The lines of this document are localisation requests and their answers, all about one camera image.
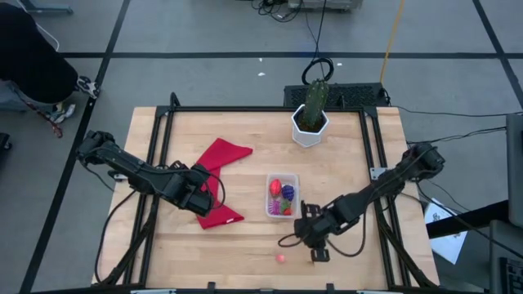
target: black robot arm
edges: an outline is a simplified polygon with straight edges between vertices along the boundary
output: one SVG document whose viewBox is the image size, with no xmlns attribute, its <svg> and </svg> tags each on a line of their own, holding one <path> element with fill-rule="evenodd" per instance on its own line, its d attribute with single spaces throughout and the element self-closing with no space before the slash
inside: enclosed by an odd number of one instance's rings
<svg viewBox="0 0 523 294">
<path fill-rule="evenodd" d="M 343 234 L 358 223 L 372 201 L 398 194 L 407 180 L 432 178 L 443 169 L 444 162 L 436 147 L 415 145 L 403 153 L 395 168 L 383 172 L 360 192 L 339 196 L 322 208 L 302 202 L 302 218 L 294 221 L 294 234 L 311 248 L 313 261 L 329 261 L 329 251 L 325 249 L 329 234 Z"/>
<path fill-rule="evenodd" d="M 111 134 L 89 131 L 77 149 L 77 159 L 84 166 L 107 164 L 128 178 L 129 185 L 143 194 L 156 194 L 180 209 L 187 209 L 199 216 L 207 216 L 212 209 L 213 197 L 201 191 L 209 177 L 202 165 L 189 169 L 174 162 L 170 167 L 152 167 L 143 160 L 123 151 L 114 143 Z"/>
</svg>

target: white paper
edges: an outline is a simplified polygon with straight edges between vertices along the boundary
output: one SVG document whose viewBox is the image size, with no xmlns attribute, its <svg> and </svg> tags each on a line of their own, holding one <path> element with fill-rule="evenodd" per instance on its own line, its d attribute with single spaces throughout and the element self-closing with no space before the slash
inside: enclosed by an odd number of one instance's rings
<svg viewBox="0 0 523 294">
<path fill-rule="evenodd" d="M 435 203 L 443 205 L 434 198 L 432 200 Z M 425 224 L 430 224 L 433 221 L 443 220 L 444 218 L 450 216 L 451 215 L 448 212 L 444 211 L 434 203 L 429 203 L 425 209 Z M 467 237 L 467 231 L 431 239 L 432 251 L 455 265 L 456 261 L 458 260 L 459 253 L 461 252 L 463 243 L 465 242 L 465 237 Z"/>
</svg>

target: person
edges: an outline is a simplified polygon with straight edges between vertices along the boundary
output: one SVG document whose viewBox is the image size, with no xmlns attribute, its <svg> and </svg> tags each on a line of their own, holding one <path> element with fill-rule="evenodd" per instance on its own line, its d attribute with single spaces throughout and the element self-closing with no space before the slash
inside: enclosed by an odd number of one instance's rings
<svg viewBox="0 0 523 294">
<path fill-rule="evenodd" d="M 29 13 L 7 3 L 0 3 L 0 79 L 30 98 L 20 98 L 29 107 L 50 106 L 45 115 L 53 123 L 73 114 L 75 105 L 65 103 L 73 92 L 100 94 L 96 82 L 78 75 L 47 42 Z"/>
</svg>

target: clear plastic box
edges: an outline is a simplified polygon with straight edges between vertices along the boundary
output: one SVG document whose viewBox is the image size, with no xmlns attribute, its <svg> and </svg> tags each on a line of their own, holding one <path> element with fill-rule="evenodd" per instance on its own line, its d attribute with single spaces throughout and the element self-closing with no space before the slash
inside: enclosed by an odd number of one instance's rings
<svg viewBox="0 0 523 294">
<path fill-rule="evenodd" d="M 270 183 L 276 179 L 281 181 L 282 187 L 284 185 L 291 185 L 294 188 L 294 198 L 291 202 L 291 210 L 293 211 L 293 214 L 290 216 L 276 216 L 276 215 L 271 215 L 269 213 L 269 202 L 273 199 L 273 197 L 269 191 L 269 186 L 270 186 Z M 300 183 L 297 179 L 297 175 L 295 175 L 295 174 L 269 174 L 267 176 L 267 183 L 266 183 L 266 187 L 265 187 L 265 213 L 269 217 L 293 219 L 296 217 L 296 215 L 299 212 L 299 207 L 300 207 L 299 204 L 300 204 Z"/>
</svg>

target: potted plant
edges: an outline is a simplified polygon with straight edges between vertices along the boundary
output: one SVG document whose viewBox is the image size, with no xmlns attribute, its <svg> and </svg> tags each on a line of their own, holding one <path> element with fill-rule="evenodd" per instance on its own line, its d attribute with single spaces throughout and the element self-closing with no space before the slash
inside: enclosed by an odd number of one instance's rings
<svg viewBox="0 0 523 294">
<path fill-rule="evenodd" d="M 321 135 L 329 124 L 324 107 L 327 102 L 329 85 L 324 80 L 315 80 L 309 85 L 305 104 L 293 114 L 293 140 L 303 147 L 321 142 Z"/>
</svg>

